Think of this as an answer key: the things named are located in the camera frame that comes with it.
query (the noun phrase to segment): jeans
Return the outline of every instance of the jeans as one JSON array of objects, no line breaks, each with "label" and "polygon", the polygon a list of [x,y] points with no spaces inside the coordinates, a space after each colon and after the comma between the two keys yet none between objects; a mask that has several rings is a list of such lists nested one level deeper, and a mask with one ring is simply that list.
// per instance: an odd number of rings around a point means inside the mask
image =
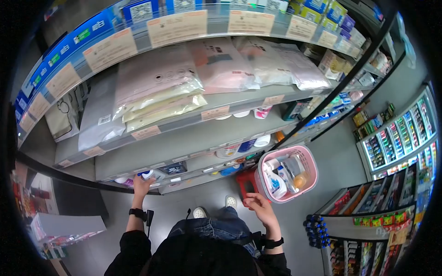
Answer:
[{"label": "jeans", "polygon": [[[186,220],[182,219],[169,233],[169,237],[184,234]],[[200,237],[216,238],[225,241],[239,240],[250,236],[250,230],[246,223],[238,217],[238,213],[232,207],[224,207],[221,215],[215,219],[188,219],[188,229]],[[248,243],[243,246],[253,256],[257,257],[259,251],[256,250],[254,243]]]}]

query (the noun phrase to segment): white shoe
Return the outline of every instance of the white shoe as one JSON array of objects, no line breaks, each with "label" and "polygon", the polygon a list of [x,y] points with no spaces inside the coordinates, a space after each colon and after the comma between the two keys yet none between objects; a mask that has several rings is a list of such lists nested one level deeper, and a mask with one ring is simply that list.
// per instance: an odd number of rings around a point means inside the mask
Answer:
[{"label": "white shoe", "polygon": [[236,198],[234,196],[226,196],[225,197],[225,206],[232,207],[236,210]]},{"label": "white shoe", "polygon": [[194,219],[202,219],[202,218],[206,218],[206,212],[204,212],[204,209],[201,207],[197,207],[194,210]]}]

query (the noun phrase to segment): black pole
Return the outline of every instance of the black pole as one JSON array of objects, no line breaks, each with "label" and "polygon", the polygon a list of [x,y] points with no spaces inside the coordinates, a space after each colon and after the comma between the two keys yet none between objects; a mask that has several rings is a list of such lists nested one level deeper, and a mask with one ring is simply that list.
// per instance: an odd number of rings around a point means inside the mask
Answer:
[{"label": "black pole", "polygon": [[315,110],[310,113],[304,120],[300,121],[296,127],[287,134],[284,139],[279,141],[276,145],[274,145],[270,151],[277,149],[279,146],[281,146],[285,141],[287,141],[293,134],[297,133],[301,128],[303,128],[308,122],[310,122],[316,115],[321,112],[324,107],[326,107],[329,103],[332,102],[332,100],[349,84],[349,82],[356,76],[356,74],[364,67],[364,65],[368,62],[368,59],[370,56],[376,51],[377,48],[381,45],[382,41],[384,40],[385,35],[390,31],[391,26],[393,25],[394,20],[396,20],[396,14],[397,14],[397,8],[394,8],[391,10],[385,21],[382,25],[381,29],[379,30],[376,38],[371,43],[370,47],[367,49],[365,54],[361,57],[361,59],[356,63],[356,65],[353,67],[353,69],[350,71],[350,73],[338,84],[338,86],[328,95],[328,97],[322,101],[322,103],[315,108]]},{"label": "black pole", "polygon": [[371,95],[373,95],[374,92],[376,92],[381,86],[382,84],[390,77],[391,74],[393,74],[394,70],[396,70],[396,68],[399,66],[399,64],[401,63],[401,61],[405,58],[406,54],[405,54],[405,50],[402,53],[402,55],[400,56],[400,58],[397,60],[397,62],[393,65],[393,67],[391,68],[390,72],[388,72],[388,74],[385,76],[385,78],[383,78],[377,85],[376,87],[370,91],[370,93],[367,94],[367,96],[365,96],[359,103],[357,103],[357,105],[354,106],[354,108],[352,110],[350,110],[349,112],[347,112],[344,116],[342,116],[341,118],[339,118],[338,120],[336,120],[331,126],[329,126],[328,128],[324,129],[323,132],[319,133],[318,135],[316,135],[313,139],[311,139],[310,141],[313,142],[314,140],[318,139],[321,135],[323,135],[324,133],[326,133],[327,131],[329,131],[330,129],[332,129],[335,125],[337,125],[340,121],[342,121],[343,119],[347,118],[348,115],[350,115],[353,111],[355,111],[363,102],[365,102],[368,98],[371,97]]}]

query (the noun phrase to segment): hand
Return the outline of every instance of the hand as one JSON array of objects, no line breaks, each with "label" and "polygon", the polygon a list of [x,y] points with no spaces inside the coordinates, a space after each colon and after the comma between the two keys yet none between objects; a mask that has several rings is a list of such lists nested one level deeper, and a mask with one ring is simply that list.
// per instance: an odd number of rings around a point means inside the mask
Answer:
[{"label": "hand", "polygon": [[247,193],[243,200],[244,205],[249,210],[255,211],[258,219],[263,223],[266,228],[278,228],[279,223],[270,203],[260,193]]}]

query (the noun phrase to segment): pink package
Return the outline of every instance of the pink package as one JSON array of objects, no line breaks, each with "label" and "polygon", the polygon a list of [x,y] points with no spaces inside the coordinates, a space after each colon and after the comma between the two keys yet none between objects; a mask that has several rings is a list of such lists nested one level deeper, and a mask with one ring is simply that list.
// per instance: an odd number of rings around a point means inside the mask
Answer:
[{"label": "pink package", "polygon": [[200,39],[188,46],[205,90],[203,94],[259,89],[253,68],[229,37]]},{"label": "pink package", "polygon": [[154,49],[119,64],[115,106],[137,101],[163,90],[202,88],[185,44]]}]

